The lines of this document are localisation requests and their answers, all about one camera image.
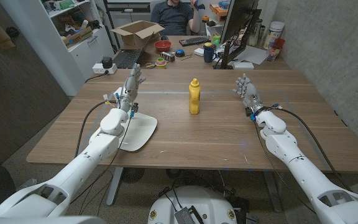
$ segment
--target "red bowl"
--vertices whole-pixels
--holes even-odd
[[[169,42],[167,40],[159,40],[156,43],[154,43],[154,47],[159,52],[165,52],[165,51],[168,51],[169,48],[171,47],[171,42]]]

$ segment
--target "man's hand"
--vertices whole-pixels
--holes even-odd
[[[195,6],[196,2],[197,2],[197,0],[191,0],[191,1],[190,1],[190,7],[191,7],[193,10],[197,10],[197,9],[196,9],[196,6]]]

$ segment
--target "white plate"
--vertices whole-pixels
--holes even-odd
[[[140,149],[150,139],[157,127],[157,119],[142,113],[135,113],[135,116],[131,118],[129,128],[127,128],[128,123],[129,119],[127,123],[122,124],[127,133],[125,134],[122,144],[121,141],[124,135],[119,139],[120,149],[134,152]]]

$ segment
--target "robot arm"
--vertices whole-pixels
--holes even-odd
[[[127,112],[137,96],[140,66],[135,64],[122,88],[121,109],[113,108],[101,121],[99,129],[91,136],[89,145],[55,177],[41,184],[22,189],[2,204],[0,218],[58,217],[64,215],[78,189],[94,168],[119,147],[119,138],[125,130]]]
[[[269,152],[289,168],[308,196],[322,223],[358,223],[358,194],[333,184],[298,148],[283,120],[262,104],[256,88],[244,74],[234,90],[243,99],[247,115],[263,129]]]

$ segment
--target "white cabinet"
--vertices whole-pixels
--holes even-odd
[[[73,0],[73,2],[75,6],[72,8],[47,12],[41,0],[0,0],[4,9],[68,96],[77,94],[85,80],[93,74],[92,67],[96,62],[100,62],[103,56],[114,55],[108,33],[101,22],[94,1]],[[58,17],[77,10],[80,10],[89,21],[98,20],[101,28],[94,29],[93,34],[86,40],[67,49],[58,32],[62,25]]]

